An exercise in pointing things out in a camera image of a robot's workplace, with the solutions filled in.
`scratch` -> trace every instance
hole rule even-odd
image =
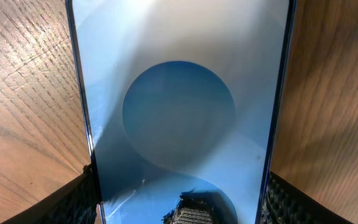
[[[114,211],[112,211],[112,213],[106,218],[106,220],[109,220],[109,219],[111,218],[111,216],[114,215],[115,212],[116,212],[117,210],[119,210],[119,208],[120,208],[125,202],[127,202],[132,196],[135,195],[135,193],[136,193],[136,190],[134,190],[133,193],[132,193],[127,199],[125,199],[123,202],[121,202],[121,203],[118,205],[118,207],[117,207],[116,209],[114,209]]]

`dark blue circle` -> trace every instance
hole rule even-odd
[[[122,109],[132,147],[158,166],[200,163],[235,120],[229,89],[211,70],[172,61],[150,67],[129,87]]]

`brown wood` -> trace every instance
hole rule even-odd
[[[64,2],[0,0],[0,222],[89,163]]]
[[[358,223],[358,0],[299,1],[271,169]]]

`dark brown wood surface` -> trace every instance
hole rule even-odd
[[[358,223],[358,0],[299,1],[271,169]]]
[[[90,162],[61,0],[0,0],[0,222]],[[299,1],[272,170],[358,223],[358,0]]]

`wooden surface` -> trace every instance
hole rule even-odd
[[[300,1],[271,169],[358,223],[358,0]]]
[[[0,222],[89,163],[64,2],[0,0]]]
[[[358,223],[358,0],[295,24],[272,170]],[[89,162],[64,2],[0,0],[0,222]]]

